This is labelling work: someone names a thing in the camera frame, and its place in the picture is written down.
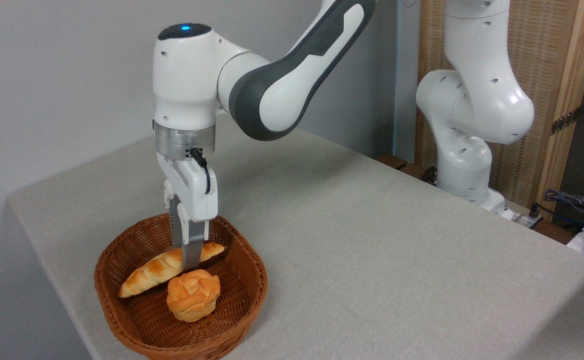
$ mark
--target wooden panel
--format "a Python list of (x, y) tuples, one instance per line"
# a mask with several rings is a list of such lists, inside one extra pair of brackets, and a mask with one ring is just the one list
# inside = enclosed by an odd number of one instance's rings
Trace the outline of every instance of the wooden panel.
[[(566, 66), (563, 69), (559, 98), (554, 112), (555, 119), (568, 114), (581, 105), (584, 94), (584, 1), (578, 4), (576, 21), (570, 39)], [(566, 161), (576, 123), (551, 135), (539, 179), (532, 194), (544, 207), (554, 209), (554, 202), (543, 201), (546, 189), (559, 189), (564, 177)]]
[[(445, 0), (422, 0), (421, 6), (419, 79), (429, 71), (452, 69), (443, 51)], [(493, 157), (490, 186), (523, 207), (535, 200), (542, 180), (557, 177), (557, 171), (544, 173), (551, 161), (546, 154), (553, 155), (566, 146), (566, 142), (557, 141), (559, 137), (550, 141), (554, 120), (573, 110), (561, 113), (559, 108), (575, 108), (583, 96), (584, 88), (574, 81), (584, 78), (583, 24), (584, 0), (511, 1), (508, 53), (516, 79), (534, 103), (534, 123), (515, 144), (488, 144)], [(563, 106), (565, 101), (559, 99), (571, 102)], [(566, 130), (562, 132), (569, 144), (570, 130)], [(434, 137), (425, 117), (418, 114), (415, 163), (429, 167), (435, 166), (436, 160)], [(565, 162), (556, 164), (562, 175)]]

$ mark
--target black cable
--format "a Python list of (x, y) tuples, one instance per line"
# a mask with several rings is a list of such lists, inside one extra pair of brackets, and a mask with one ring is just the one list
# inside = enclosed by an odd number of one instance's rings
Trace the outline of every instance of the black cable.
[(201, 153), (201, 151), (198, 150), (198, 148), (190, 149), (189, 153), (190, 153), (190, 155), (192, 155), (192, 158), (194, 159), (194, 161), (196, 161), (198, 166), (202, 167), (203, 170), (205, 170), (205, 178), (207, 180), (207, 186), (205, 187), (205, 194), (207, 195), (210, 193), (210, 186), (211, 186), (210, 171), (208, 170), (208, 162), (205, 160), (205, 158), (203, 158), (203, 154)]
[(538, 202), (535, 202), (534, 205), (536, 205), (537, 207), (541, 208), (542, 210), (544, 210), (545, 212), (548, 212), (549, 214), (554, 215), (555, 217), (558, 217), (560, 219), (563, 219), (564, 221), (570, 222), (570, 223), (574, 223), (574, 224), (578, 224), (580, 226), (584, 226), (584, 221), (580, 220), (580, 219), (575, 219), (575, 218), (569, 218), (566, 216), (563, 216), (561, 214), (557, 214), (556, 212), (548, 209), (547, 207), (541, 205)]

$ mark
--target croissant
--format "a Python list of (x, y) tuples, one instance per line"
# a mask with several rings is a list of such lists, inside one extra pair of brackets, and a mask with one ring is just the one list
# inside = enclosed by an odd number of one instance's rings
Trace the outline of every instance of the croissant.
[[(200, 262), (223, 253), (225, 249), (225, 246), (219, 243), (203, 244)], [(141, 294), (179, 275), (183, 271), (182, 257), (180, 248), (173, 248), (153, 257), (132, 272), (118, 290), (118, 297), (125, 298)]]
[(196, 269), (168, 282), (166, 303), (176, 319), (195, 322), (214, 311), (219, 294), (219, 276)]

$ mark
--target wicker basket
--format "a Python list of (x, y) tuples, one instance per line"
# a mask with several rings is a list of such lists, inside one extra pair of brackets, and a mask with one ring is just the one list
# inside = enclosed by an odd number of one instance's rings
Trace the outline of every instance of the wicker basket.
[(223, 358), (246, 337), (265, 300), (265, 267), (226, 219), (210, 221), (209, 237), (227, 247), (200, 264), (219, 276), (221, 295), (214, 312), (193, 323), (178, 321), (168, 309), (167, 283), (130, 298), (117, 296), (134, 269), (172, 247), (168, 214), (139, 221), (103, 251), (94, 285), (107, 325), (126, 347), (153, 360), (212, 360)]

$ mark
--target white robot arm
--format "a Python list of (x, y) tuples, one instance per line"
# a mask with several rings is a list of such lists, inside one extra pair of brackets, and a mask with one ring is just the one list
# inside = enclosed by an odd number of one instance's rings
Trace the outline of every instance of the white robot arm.
[(488, 188), (485, 141), (512, 144), (534, 120), (508, 57), (509, 9), (509, 0), (447, 0), (445, 55), (456, 71), (428, 73), (416, 96), (436, 139), (437, 186), (500, 215), (505, 200)]
[(290, 133), (374, 8), (375, 0), (323, 0), (317, 18), (275, 62), (200, 23), (173, 25), (158, 36), (152, 125), (167, 178), (173, 245), (183, 249), (184, 271), (198, 266), (209, 221), (218, 212), (216, 176), (205, 160), (215, 149), (217, 115), (230, 113), (260, 141)]

